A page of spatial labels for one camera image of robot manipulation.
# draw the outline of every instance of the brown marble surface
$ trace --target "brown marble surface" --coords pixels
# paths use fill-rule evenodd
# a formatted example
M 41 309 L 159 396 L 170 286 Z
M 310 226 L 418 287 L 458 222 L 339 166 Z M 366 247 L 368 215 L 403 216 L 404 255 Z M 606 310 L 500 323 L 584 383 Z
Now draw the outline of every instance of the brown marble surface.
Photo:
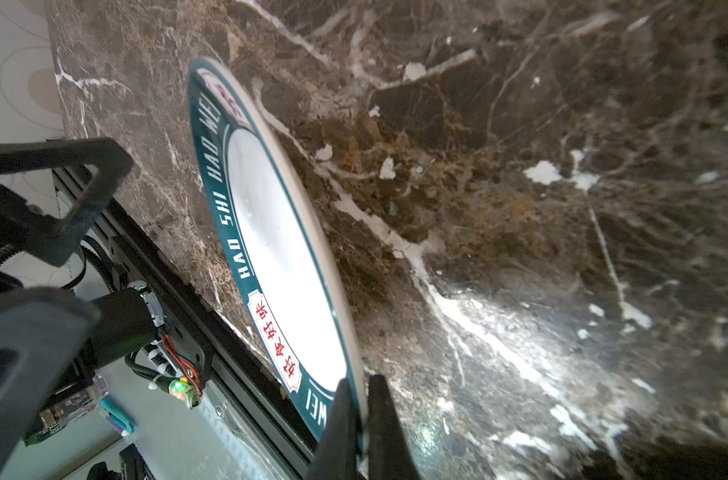
M 727 1 L 49 7 L 67 133 L 133 155 L 119 201 L 262 356 L 190 61 L 251 89 L 426 479 L 728 478 Z

